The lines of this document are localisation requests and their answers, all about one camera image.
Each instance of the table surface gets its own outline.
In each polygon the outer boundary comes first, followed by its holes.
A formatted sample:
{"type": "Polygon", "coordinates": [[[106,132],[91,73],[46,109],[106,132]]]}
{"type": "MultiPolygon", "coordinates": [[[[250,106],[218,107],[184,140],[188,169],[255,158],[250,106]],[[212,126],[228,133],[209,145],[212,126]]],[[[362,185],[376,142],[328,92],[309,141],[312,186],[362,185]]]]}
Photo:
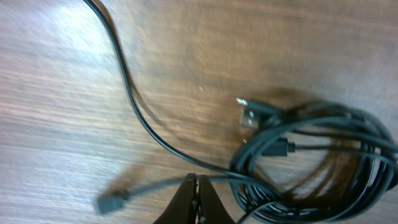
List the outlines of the table surface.
{"type": "MultiPolygon", "coordinates": [[[[171,145],[227,167],[247,137],[236,97],[282,108],[330,100],[398,136],[398,2],[106,0],[145,116],[171,145]]],[[[176,186],[97,216],[93,199],[188,172],[139,124],[102,24],[81,0],[0,1],[1,223],[152,223],[176,186]]],[[[355,158],[261,158],[281,190],[338,193],[355,158]]],[[[227,211],[243,211],[215,184],[227,211]]],[[[342,223],[396,223],[398,189],[342,223]]]]}

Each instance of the wood grain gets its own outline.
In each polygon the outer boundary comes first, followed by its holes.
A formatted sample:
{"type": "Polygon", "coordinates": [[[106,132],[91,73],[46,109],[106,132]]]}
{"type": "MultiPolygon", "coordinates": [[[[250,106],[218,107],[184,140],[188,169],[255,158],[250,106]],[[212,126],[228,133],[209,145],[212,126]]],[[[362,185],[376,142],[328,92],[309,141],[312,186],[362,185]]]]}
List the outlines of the wood grain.
{"type": "MultiPolygon", "coordinates": [[[[162,122],[150,123],[183,152],[228,166],[247,137],[236,97],[283,108],[336,101],[376,115],[398,136],[396,1],[103,4],[132,79],[162,122]]],[[[7,224],[152,223],[176,187],[138,197],[107,217],[95,215],[92,200],[107,189],[212,174],[144,131],[109,38],[80,0],[0,1],[0,148],[0,223],[7,224]]],[[[354,163],[344,154],[298,152],[262,158],[259,168],[281,189],[305,195],[333,188],[322,183],[325,177],[338,190],[354,163]]],[[[215,186],[238,219],[243,211],[228,185],[215,186]]],[[[397,201],[394,189],[342,223],[396,223],[397,201]]]]}

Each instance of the wooden table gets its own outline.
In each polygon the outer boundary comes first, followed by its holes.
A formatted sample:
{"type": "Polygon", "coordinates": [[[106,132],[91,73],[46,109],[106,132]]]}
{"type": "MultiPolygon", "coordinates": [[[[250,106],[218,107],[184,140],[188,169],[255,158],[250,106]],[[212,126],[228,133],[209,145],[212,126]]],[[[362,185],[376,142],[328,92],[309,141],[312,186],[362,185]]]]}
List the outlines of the wooden table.
{"type": "MultiPolygon", "coordinates": [[[[236,97],[283,108],[336,101],[376,115],[398,136],[397,1],[103,4],[155,115],[146,117],[183,152],[228,166],[247,136],[236,97]]],[[[0,223],[7,224],[152,223],[176,186],[107,217],[94,213],[92,200],[107,189],[214,174],[162,149],[141,127],[109,37],[81,0],[0,1],[0,148],[0,223]]],[[[346,154],[323,152],[259,163],[282,190],[299,192],[325,177],[338,189],[353,165],[346,154]]],[[[215,187],[238,219],[243,211],[229,186],[215,187]]],[[[343,223],[396,223],[397,201],[391,190],[343,223]]]]}

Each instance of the cable plug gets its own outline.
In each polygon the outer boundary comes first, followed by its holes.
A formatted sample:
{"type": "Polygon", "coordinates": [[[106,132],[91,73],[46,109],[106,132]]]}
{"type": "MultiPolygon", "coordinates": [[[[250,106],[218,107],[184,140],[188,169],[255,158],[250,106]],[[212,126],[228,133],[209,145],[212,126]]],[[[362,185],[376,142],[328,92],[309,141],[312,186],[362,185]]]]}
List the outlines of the cable plug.
{"type": "Polygon", "coordinates": [[[295,152],[296,144],[288,142],[287,138],[280,138],[270,146],[262,149],[262,156],[287,156],[288,152],[295,152]]]}
{"type": "Polygon", "coordinates": [[[111,194],[101,195],[96,200],[95,210],[100,215],[119,210],[123,208],[124,201],[127,201],[128,198],[128,192],[120,192],[118,190],[111,194]]]}

